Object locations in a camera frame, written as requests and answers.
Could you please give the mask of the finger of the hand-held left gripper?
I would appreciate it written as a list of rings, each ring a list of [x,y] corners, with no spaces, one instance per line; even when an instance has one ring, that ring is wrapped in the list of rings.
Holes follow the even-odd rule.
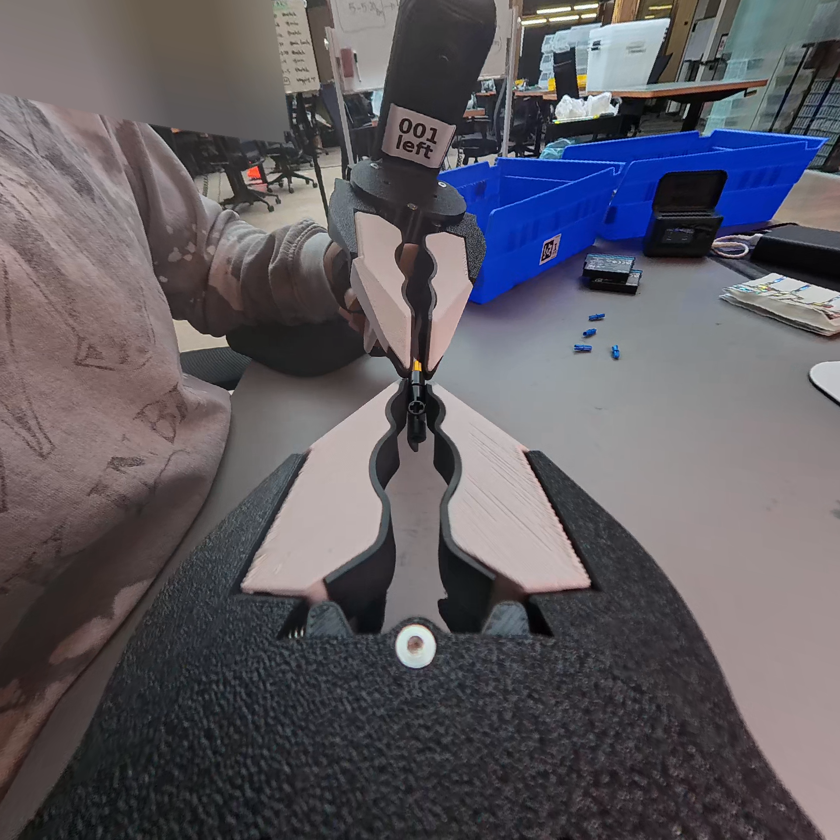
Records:
[[[423,238],[415,261],[415,360],[426,378],[436,372],[463,315],[473,283],[462,237]]]
[[[372,213],[356,211],[353,224],[357,256],[351,289],[397,372],[409,375],[419,335],[414,288],[419,245],[405,243],[398,227]]]

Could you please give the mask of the black toy connector with axle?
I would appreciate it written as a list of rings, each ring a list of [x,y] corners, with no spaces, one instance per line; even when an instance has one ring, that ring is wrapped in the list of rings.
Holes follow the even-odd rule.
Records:
[[[413,361],[407,382],[406,440],[416,453],[427,439],[427,383],[420,360]]]

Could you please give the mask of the person's left forearm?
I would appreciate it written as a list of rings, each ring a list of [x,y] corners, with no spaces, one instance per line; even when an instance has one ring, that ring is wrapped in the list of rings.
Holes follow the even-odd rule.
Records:
[[[152,201],[145,222],[171,315],[200,333],[339,315],[324,265],[332,242],[312,220],[267,232],[192,191]]]

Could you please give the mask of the person's left hand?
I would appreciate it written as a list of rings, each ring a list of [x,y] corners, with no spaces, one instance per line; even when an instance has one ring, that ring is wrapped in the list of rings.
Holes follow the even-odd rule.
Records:
[[[364,335],[368,321],[351,288],[349,255],[338,243],[331,241],[324,253],[323,266],[332,294],[339,304],[339,315],[354,331]]]

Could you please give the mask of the blue plastic bin with tag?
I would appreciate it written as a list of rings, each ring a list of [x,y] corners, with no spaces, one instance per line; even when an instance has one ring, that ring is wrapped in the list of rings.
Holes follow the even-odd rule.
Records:
[[[623,164],[497,158],[458,167],[440,180],[457,189],[485,236],[470,300],[488,303],[592,246]]]

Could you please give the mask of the large whiteboard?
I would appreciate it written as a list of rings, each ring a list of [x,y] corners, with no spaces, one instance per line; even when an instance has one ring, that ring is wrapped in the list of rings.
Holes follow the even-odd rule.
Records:
[[[346,78],[347,89],[382,89],[390,59],[396,26],[398,1],[330,1],[334,41],[341,49],[353,51],[357,67],[353,78]],[[492,46],[479,79],[501,78],[508,64],[508,38],[511,34],[510,4],[495,2],[497,27]]]

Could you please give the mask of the whiteboard with handwriting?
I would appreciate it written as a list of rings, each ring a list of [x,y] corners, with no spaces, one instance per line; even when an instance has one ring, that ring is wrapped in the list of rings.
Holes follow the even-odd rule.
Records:
[[[272,1],[272,17],[286,94],[314,94],[320,78],[305,1]]]

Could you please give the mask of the white plastic bag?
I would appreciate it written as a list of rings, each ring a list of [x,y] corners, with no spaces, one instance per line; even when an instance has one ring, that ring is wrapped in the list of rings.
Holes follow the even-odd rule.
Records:
[[[583,98],[573,98],[568,94],[558,100],[554,111],[555,123],[614,117],[618,114],[622,100],[614,98],[610,91],[602,91]]]

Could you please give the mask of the white storage bin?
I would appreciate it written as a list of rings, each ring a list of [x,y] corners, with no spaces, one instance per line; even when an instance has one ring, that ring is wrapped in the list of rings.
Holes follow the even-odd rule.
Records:
[[[590,93],[648,84],[670,20],[651,18],[594,28],[589,33],[586,90]]]

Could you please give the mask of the black open charging case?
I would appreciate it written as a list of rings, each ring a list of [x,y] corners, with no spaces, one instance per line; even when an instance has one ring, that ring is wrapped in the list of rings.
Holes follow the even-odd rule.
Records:
[[[644,255],[650,258],[707,255],[722,225],[718,202],[727,179],[728,174],[723,170],[663,175],[652,202]]]

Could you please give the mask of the wooden top office table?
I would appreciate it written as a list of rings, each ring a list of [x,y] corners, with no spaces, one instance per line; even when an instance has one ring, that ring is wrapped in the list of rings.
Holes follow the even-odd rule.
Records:
[[[618,90],[612,93],[611,101],[617,103],[617,113],[599,117],[555,121],[551,118],[552,106],[557,102],[553,92],[532,90],[515,91],[512,95],[501,92],[496,97],[496,109],[488,107],[467,110],[464,131],[456,137],[455,147],[470,160],[499,154],[504,148],[514,154],[538,157],[543,147],[556,140],[615,140],[627,137],[635,118],[640,117],[644,108],[653,102],[673,102],[687,106],[686,116],[681,123],[682,132],[695,130],[700,120],[703,107],[712,102],[719,102],[739,93],[750,95],[753,90],[764,88],[766,78],[753,80],[712,80],[678,81],[659,83],[641,87]],[[515,111],[521,102],[529,102],[525,119],[517,138],[510,129],[507,141],[503,141],[503,122],[507,117],[507,100],[511,100],[511,110]]]

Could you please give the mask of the person in patterned hoodie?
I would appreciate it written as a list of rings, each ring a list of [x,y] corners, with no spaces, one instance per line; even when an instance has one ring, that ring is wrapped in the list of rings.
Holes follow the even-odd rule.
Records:
[[[149,126],[2,95],[2,795],[217,471],[169,274],[203,290],[210,209]]]

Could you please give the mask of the shiny sticker booklet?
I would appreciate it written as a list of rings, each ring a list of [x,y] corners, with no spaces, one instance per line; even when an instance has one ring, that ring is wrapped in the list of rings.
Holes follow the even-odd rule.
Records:
[[[769,274],[726,288],[720,299],[824,337],[839,335],[838,290]]]

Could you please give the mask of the white monitor stand base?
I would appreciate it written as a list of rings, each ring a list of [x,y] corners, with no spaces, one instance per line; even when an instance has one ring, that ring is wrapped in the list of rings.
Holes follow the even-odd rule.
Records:
[[[815,364],[808,374],[814,387],[839,406],[840,403],[840,361],[832,360]]]

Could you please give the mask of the black flat box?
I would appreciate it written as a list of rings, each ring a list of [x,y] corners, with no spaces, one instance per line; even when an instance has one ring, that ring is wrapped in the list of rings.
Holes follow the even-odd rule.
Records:
[[[753,263],[839,278],[839,233],[784,224],[762,232],[752,249]]]

